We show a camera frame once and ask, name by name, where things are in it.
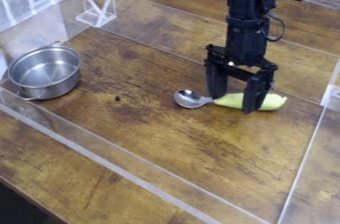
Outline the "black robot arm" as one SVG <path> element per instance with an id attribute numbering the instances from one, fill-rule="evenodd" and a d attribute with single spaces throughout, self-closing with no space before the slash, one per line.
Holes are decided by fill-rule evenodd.
<path id="1" fill-rule="evenodd" d="M 209 96 L 217 100 L 226 94 L 226 79 L 246 82 L 241 111 L 257 111 L 273 85 L 277 66 L 265 58 L 266 42 L 270 38 L 269 11 L 276 0 L 226 0 L 226 38 L 225 46 L 205 46 L 205 77 Z"/>

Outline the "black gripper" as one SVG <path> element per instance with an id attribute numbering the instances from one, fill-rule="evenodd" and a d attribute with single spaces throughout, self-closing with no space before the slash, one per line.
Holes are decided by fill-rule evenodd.
<path id="1" fill-rule="evenodd" d="M 266 93 L 273 85 L 273 73 L 277 66 L 264 55 L 266 43 L 274 42 L 268 36 L 269 19 L 226 19 L 225 46 L 205 46 L 205 78 L 209 96 L 221 98 L 226 93 L 226 78 L 246 82 L 241 111 L 254 112 L 260 109 Z"/>

